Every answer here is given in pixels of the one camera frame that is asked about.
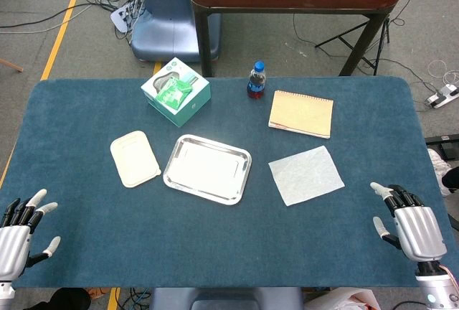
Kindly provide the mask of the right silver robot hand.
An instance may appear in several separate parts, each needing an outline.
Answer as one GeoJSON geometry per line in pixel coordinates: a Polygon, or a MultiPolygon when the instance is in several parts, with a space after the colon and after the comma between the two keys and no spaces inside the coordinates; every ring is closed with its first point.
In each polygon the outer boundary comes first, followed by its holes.
{"type": "Polygon", "coordinates": [[[397,231],[395,235],[391,234],[381,218],[374,217],[378,236],[416,262],[418,278],[445,276],[447,271],[440,260],[447,253],[447,247],[432,209],[425,206],[417,195],[397,184],[386,187],[371,182],[370,187],[387,206],[397,231]]]}

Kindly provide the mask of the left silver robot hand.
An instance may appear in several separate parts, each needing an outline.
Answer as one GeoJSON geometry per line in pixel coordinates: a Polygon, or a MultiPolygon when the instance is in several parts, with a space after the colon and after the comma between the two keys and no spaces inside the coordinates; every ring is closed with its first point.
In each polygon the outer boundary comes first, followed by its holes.
{"type": "Polygon", "coordinates": [[[31,255],[32,236],[41,219],[58,206],[56,202],[40,206],[46,189],[33,197],[14,199],[1,213],[1,282],[11,283],[23,274],[24,269],[51,258],[60,245],[61,237],[54,237],[41,253],[31,255]]]}

